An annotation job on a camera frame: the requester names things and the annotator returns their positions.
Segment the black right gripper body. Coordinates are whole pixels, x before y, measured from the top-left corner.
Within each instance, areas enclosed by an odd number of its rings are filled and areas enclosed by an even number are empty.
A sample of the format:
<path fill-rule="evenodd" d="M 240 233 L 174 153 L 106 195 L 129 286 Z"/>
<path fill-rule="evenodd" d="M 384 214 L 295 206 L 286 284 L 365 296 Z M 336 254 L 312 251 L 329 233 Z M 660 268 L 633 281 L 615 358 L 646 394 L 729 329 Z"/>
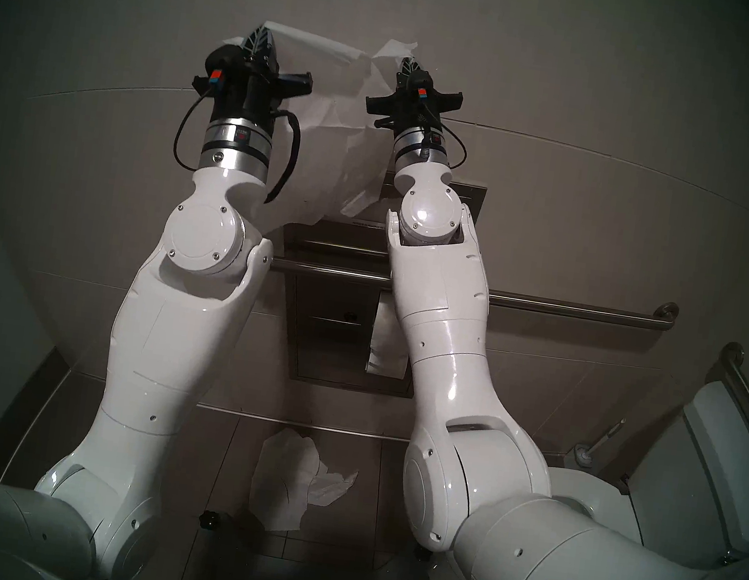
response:
<path fill-rule="evenodd" d="M 367 97 L 365 109 L 376 117 L 374 127 L 401 134 L 414 127 L 441 129 L 441 115 L 459 110 L 463 101 L 462 92 L 443 94 L 433 88 L 423 92 L 407 87 L 396 88 L 387 96 Z"/>

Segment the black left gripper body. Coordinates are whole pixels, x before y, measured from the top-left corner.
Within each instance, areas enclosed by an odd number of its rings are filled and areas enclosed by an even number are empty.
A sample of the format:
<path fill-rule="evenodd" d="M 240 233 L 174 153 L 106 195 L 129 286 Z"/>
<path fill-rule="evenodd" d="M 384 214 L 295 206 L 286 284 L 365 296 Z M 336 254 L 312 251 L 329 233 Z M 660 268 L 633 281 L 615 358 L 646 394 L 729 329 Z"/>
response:
<path fill-rule="evenodd" d="M 214 91 L 211 123 L 245 119 L 271 134 L 282 102 L 314 88 L 310 72 L 280 73 L 264 59 L 251 61 L 240 54 L 222 53 L 217 68 L 222 80 Z"/>

